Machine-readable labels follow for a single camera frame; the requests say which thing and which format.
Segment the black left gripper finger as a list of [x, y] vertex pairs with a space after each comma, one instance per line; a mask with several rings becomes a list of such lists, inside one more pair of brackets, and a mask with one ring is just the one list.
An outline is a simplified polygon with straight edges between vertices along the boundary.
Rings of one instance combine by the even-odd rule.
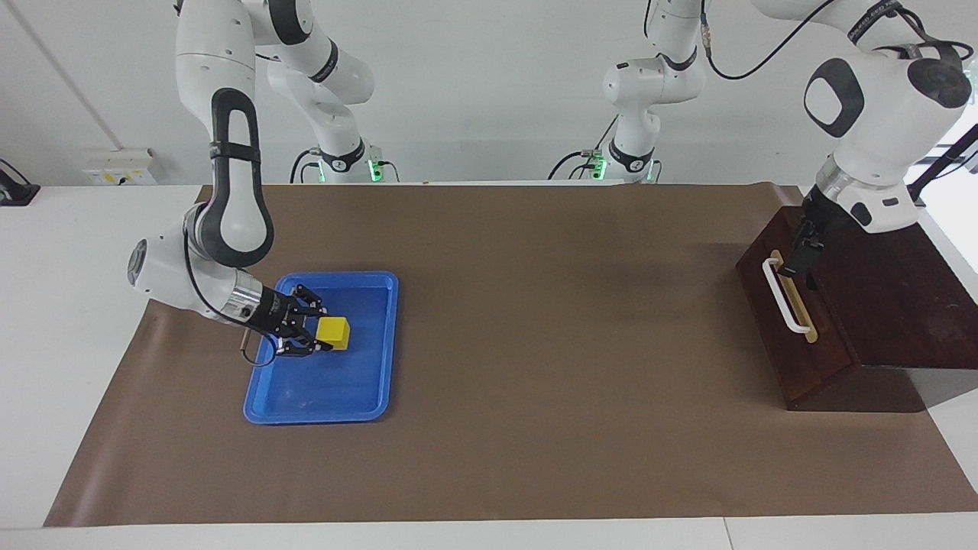
[[801, 222], [792, 236], [792, 253], [779, 268], [782, 277], [804, 276], [804, 236], [807, 230], [817, 229], [814, 222]]
[[804, 276], [805, 286], [810, 291], [818, 291], [818, 282], [811, 275], [811, 269], [820, 260], [827, 247], [827, 234], [817, 229], [807, 230], [804, 236]]

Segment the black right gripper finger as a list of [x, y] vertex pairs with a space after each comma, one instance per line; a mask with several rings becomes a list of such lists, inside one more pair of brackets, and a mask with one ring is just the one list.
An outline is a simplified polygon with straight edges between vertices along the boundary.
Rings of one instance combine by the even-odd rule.
[[321, 340], [296, 340], [296, 338], [276, 338], [277, 358], [307, 358], [317, 352], [328, 352], [333, 349], [329, 342]]
[[301, 284], [291, 289], [289, 313], [290, 315], [328, 315], [327, 309], [322, 305], [322, 297]]

